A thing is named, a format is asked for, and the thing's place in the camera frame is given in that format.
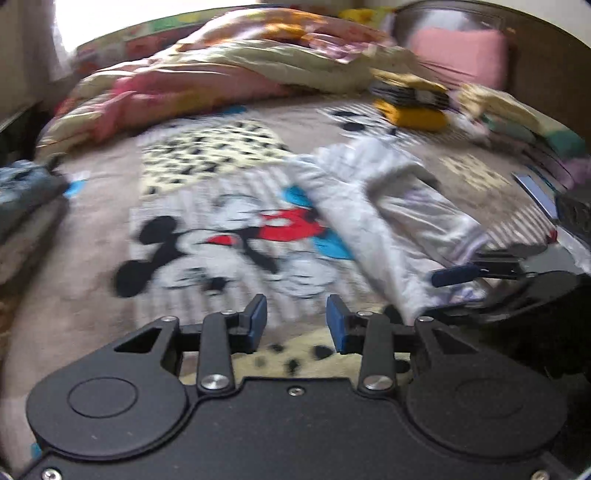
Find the white floral garment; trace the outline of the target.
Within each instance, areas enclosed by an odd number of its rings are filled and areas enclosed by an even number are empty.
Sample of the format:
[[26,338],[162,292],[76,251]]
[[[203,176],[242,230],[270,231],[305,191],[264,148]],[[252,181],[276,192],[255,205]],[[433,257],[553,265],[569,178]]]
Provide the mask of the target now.
[[414,155],[366,137],[290,157],[286,168],[405,323],[431,307],[484,298],[476,282],[431,283],[433,272],[466,264],[489,237]]

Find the teal pink folded clothes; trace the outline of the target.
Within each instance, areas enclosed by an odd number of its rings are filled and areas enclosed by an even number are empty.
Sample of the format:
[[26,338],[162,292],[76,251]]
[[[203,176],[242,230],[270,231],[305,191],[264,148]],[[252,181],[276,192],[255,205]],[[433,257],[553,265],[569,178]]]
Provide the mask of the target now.
[[590,154],[585,141],[568,128],[536,133],[515,121],[492,113],[466,120],[463,128],[471,140],[490,150],[527,157],[545,169],[565,189],[590,180]]

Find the pale yellow folded clothes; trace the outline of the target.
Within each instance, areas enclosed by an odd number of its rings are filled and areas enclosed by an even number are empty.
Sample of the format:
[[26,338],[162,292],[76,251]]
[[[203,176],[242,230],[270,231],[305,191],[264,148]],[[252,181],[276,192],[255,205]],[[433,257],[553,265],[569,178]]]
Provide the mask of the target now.
[[477,84],[463,84],[458,101],[462,111],[472,118],[480,118],[484,114],[496,115],[518,123],[542,137],[568,131],[564,124],[519,102],[504,91]]

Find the folded clothes pile left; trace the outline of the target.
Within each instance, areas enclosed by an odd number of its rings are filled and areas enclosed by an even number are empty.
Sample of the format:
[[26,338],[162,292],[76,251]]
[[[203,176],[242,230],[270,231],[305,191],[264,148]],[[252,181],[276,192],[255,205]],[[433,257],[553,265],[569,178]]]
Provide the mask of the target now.
[[42,237],[67,209],[68,181],[42,165],[19,160],[1,168],[1,285],[31,259]]

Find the smartphone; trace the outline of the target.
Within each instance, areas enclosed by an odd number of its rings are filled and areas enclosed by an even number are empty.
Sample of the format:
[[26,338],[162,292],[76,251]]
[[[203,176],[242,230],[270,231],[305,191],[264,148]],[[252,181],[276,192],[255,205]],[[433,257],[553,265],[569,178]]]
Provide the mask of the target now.
[[512,174],[516,183],[525,191],[525,193],[534,201],[537,207],[552,222],[558,221],[558,211],[555,200],[535,182],[535,180],[524,174]]

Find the Mickey Mouse bed blanket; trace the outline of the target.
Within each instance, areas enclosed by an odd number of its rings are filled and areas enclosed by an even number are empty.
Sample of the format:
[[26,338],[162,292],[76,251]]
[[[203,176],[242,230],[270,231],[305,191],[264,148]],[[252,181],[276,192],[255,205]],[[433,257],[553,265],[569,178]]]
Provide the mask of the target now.
[[52,372],[153,320],[198,323],[266,295],[269,319],[243,376],[355,378],[332,351],[325,301],[390,303],[287,174],[287,159],[372,137],[417,157],[439,191],[485,229],[481,248],[538,244],[551,222],[516,184],[521,157],[473,144],[454,116],[443,132],[394,128],[369,100],[307,98],[178,120],[64,162],[85,185],[50,242],[11,327],[2,366],[1,451],[22,470],[31,389]]

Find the mustard folded garment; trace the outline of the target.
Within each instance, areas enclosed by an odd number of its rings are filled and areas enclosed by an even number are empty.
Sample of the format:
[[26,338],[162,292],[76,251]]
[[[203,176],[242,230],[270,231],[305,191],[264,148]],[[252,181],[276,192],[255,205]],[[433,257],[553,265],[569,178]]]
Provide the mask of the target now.
[[374,106],[384,118],[396,127],[439,132],[449,125],[448,117],[441,110],[429,108],[402,108],[384,100],[375,100]]

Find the black striped folded garment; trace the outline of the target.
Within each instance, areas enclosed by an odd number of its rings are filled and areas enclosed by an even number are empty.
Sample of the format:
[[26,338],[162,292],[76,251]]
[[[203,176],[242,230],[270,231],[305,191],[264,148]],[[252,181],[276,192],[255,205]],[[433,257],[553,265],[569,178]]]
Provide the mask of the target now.
[[401,108],[446,110],[450,107],[450,98],[447,92],[394,86],[378,81],[370,84],[369,91],[378,99]]

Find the yellow folded garment top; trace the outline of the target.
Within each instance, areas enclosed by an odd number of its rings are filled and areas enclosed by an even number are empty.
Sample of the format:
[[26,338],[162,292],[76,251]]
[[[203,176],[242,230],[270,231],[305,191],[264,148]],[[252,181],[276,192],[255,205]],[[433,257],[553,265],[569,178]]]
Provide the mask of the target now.
[[373,82],[370,89],[387,89],[393,87],[411,88],[424,90],[433,93],[447,93],[448,88],[444,85],[422,78],[412,73],[394,73],[379,69],[373,69]]

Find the pink pillow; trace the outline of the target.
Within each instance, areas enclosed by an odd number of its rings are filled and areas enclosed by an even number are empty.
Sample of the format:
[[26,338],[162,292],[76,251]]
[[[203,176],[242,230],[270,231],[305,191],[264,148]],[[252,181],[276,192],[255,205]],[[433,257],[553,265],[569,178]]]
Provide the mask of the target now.
[[422,29],[412,35],[409,49],[448,88],[478,84],[503,90],[506,86],[509,47],[499,30]]

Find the dark wooden headboard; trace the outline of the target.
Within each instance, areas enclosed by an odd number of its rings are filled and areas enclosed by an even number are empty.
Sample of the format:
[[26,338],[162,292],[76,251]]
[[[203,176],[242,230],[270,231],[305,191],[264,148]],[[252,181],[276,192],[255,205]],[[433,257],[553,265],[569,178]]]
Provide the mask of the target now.
[[396,9],[393,36],[409,47],[416,32],[498,30],[509,49],[505,90],[590,141],[590,47],[533,15],[479,1],[417,1]]

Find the yellow plush toy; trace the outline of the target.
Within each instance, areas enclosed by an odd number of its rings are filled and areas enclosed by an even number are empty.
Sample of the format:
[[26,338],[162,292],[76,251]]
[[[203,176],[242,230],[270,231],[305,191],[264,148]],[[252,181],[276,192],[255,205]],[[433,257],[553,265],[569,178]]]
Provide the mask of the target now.
[[392,18],[394,9],[390,7],[349,8],[339,12],[341,19],[356,22],[372,28],[379,28],[384,22]]

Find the floral pink yellow quilt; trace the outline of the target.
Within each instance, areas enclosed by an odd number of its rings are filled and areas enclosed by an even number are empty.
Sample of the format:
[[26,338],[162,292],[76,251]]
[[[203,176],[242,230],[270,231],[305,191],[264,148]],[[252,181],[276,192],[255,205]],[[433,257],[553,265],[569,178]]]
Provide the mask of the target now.
[[35,157],[228,105],[362,91],[376,70],[433,77],[412,51],[370,26],[290,8],[233,10],[151,56],[79,81],[39,136]]

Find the colourful foam play mat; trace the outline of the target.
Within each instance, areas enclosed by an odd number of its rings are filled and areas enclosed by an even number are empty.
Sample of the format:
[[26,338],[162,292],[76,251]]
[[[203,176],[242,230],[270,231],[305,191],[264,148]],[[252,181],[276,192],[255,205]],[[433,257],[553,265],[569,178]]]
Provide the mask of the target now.
[[231,10],[232,7],[200,10],[125,27],[78,46],[73,66],[84,76],[100,68],[153,55]]

